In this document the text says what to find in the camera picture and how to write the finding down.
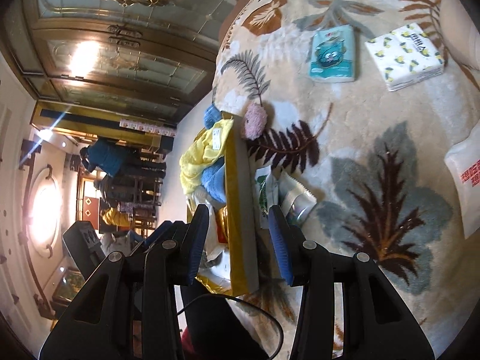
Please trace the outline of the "person in blue jacket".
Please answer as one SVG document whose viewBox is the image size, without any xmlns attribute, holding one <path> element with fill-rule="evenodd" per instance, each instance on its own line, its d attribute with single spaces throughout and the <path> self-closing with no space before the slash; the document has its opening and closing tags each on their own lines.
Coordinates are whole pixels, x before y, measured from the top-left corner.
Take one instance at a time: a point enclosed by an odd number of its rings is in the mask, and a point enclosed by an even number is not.
<svg viewBox="0 0 480 360">
<path fill-rule="evenodd" d="M 124 146 L 102 137 L 94 144 L 81 148 L 80 159 L 87 172 L 93 172 L 99 167 L 110 177 L 138 176 L 162 179 L 166 173 L 165 163 L 141 160 Z"/>
</svg>

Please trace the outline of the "teal cartoon tissue pack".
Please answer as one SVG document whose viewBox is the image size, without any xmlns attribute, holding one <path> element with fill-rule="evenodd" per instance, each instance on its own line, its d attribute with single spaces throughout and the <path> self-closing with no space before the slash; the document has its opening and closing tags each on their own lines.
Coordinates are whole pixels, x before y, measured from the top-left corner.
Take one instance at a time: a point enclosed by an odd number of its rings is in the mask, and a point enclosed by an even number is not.
<svg viewBox="0 0 480 360">
<path fill-rule="evenodd" d="M 356 39 L 351 25 L 316 31 L 312 38 L 308 74 L 332 83 L 356 78 Z"/>
</svg>

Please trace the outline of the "green white medicine packet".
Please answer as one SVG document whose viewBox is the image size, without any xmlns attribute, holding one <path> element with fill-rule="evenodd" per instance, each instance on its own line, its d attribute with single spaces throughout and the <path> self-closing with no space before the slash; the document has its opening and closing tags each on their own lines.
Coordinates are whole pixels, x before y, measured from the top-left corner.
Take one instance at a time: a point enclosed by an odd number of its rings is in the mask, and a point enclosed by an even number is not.
<svg viewBox="0 0 480 360">
<path fill-rule="evenodd" d="M 264 166 L 256 170 L 255 187 L 259 208 L 259 227 L 269 227 L 269 209 L 278 204 L 278 179 L 272 173 L 271 166 Z"/>
</svg>

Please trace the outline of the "white red-text packet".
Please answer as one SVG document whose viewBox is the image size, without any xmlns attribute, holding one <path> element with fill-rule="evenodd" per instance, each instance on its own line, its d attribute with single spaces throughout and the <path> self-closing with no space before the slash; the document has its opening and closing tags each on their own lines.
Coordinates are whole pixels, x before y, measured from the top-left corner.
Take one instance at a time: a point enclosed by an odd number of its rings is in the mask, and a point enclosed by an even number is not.
<svg viewBox="0 0 480 360">
<path fill-rule="evenodd" d="M 469 136 L 451 147 L 444 158 L 456 186 L 465 239 L 479 230 L 479 159 L 480 126 L 477 123 Z"/>
</svg>

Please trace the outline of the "pink and brown plush toy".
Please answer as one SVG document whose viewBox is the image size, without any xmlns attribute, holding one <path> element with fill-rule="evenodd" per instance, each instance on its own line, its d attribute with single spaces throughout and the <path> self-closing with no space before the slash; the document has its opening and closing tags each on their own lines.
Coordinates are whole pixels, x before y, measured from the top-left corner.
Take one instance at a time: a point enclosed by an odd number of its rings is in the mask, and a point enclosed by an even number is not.
<svg viewBox="0 0 480 360">
<path fill-rule="evenodd" d="M 265 130 L 267 120 L 268 114 L 261 105 L 249 104 L 242 119 L 241 136 L 250 141 L 259 138 Z"/>
</svg>

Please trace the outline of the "blue terry towel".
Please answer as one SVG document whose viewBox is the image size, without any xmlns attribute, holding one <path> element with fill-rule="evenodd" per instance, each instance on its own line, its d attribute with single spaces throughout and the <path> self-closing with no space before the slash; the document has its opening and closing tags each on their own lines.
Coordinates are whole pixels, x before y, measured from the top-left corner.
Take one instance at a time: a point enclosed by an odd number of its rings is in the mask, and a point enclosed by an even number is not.
<svg viewBox="0 0 480 360">
<path fill-rule="evenodd" d="M 221 119 L 221 112 L 211 104 L 203 114 L 203 124 L 206 129 L 211 129 Z M 217 202 L 225 204 L 226 195 L 224 187 L 224 157 L 220 156 L 214 164 L 202 172 L 201 183 L 209 195 Z"/>
</svg>

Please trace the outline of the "ornate glass wooden door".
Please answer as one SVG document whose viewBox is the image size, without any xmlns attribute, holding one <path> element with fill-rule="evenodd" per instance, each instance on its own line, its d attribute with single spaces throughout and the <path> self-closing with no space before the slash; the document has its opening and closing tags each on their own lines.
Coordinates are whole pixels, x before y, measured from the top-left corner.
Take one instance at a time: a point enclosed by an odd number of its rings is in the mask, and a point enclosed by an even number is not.
<svg viewBox="0 0 480 360">
<path fill-rule="evenodd" d="M 1 47 L 53 107 L 180 122 L 211 90 L 238 0 L 2 0 Z"/>
</svg>

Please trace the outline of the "leaf patterned beige blanket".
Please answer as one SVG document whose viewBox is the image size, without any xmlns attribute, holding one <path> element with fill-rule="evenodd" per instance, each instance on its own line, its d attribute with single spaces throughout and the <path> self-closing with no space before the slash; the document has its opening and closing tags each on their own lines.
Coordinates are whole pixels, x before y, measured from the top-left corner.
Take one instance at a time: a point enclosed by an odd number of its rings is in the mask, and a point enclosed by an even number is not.
<svg viewBox="0 0 480 360">
<path fill-rule="evenodd" d="M 479 69 L 454 49 L 464 0 L 238 0 L 220 32 L 213 101 L 268 113 L 253 168 L 287 172 L 317 199 L 305 236 L 383 270 L 444 358 L 479 302 L 479 236 L 465 239 L 444 162 L 479 121 Z M 417 23 L 443 74 L 390 92 L 365 42 Z M 316 31 L 351 25 L 355 80 L 309 74 Z"/>
</svg>

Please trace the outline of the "lemon print tissue pack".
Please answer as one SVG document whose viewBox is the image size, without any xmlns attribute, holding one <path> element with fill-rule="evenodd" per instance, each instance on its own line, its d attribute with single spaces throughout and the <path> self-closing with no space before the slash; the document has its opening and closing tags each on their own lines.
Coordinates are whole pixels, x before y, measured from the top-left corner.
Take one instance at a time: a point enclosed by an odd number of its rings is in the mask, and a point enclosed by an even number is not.
<svg viewBox="0 0 480 360">
<path fill-rule="evenodd" d="M 443 74 L 444 58 L 417 23 L 406 24 L 364 45 L 390 92 Z"/>
</svg>

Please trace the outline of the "yellow terry towel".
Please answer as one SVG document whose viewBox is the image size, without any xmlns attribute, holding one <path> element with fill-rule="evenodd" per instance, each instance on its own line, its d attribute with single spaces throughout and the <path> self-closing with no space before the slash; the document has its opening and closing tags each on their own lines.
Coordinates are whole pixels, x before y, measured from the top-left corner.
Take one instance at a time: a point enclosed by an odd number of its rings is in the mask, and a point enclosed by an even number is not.
<svg viewBox="0 0 480 360">
<path fill-rule="evenodd" d="M 233 119 L 220 119 L 204 130 L 180 157 L 180 182 L 185 195 L 192 194 L 201 185 L 203 171 L 224 156 L 232 127 Z"/>
</svg>

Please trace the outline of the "gold cardboard box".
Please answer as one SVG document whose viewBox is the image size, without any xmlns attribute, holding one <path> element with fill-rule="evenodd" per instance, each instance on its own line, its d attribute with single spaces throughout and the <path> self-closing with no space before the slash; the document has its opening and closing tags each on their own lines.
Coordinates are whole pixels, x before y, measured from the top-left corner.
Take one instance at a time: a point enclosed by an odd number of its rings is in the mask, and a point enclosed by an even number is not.
<svg viewBox="0 0 480 360">
<path fill-rule="evenodd" d="M 222 262 L 197 275 L 211 293 L 241 296 L 259 288 L 254 198 L 247 143 L 241 138 L 241 118 L 222 112 L 233 127 L 224 150 L 226 206 L 217 215 L 226 233 Z"/>
</svg>

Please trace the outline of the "white foil sachet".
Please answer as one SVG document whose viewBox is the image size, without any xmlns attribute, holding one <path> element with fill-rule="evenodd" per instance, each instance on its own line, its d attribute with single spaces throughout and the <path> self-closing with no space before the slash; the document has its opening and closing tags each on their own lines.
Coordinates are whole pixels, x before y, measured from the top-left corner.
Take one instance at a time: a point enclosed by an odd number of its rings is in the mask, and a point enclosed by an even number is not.
<svg viewBox="0 0 480 360">
<path fill-rule="evenodd" d="M 281 211 L 289 224 L 302 228 L 312 209 L 316 197 L 298 180 L 282 172 L 278 181 Z"/>
</svg>

